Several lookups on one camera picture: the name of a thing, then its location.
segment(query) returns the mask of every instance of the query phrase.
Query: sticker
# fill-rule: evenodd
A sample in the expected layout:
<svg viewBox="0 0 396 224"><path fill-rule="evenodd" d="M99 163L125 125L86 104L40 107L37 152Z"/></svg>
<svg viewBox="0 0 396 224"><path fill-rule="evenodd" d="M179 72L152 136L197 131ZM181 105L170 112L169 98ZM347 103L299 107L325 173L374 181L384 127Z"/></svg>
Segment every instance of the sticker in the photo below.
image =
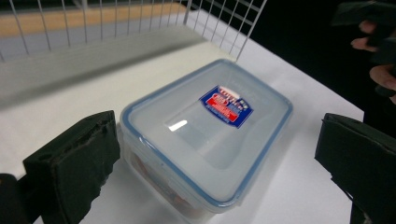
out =
<svg viewBox="0 0 396 224"><path fill-rule="evenodd" d="M236 128L240 128L253 112L238 93L221 86L209 91L200 101L210 113Z"/></svg>

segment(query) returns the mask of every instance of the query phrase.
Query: transparent lid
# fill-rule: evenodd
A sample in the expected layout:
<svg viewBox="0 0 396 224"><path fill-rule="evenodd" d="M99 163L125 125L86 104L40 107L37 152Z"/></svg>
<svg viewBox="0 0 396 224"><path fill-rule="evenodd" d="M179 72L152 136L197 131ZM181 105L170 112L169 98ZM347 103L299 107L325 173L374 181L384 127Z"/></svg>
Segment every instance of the transparent lid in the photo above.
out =
<svg viewBox="0 0 396 224"><path fill-rule="evenodd" d="M212 205L243 194L290 116L291 103L219 60L128 105L121 122Z"/></svg>

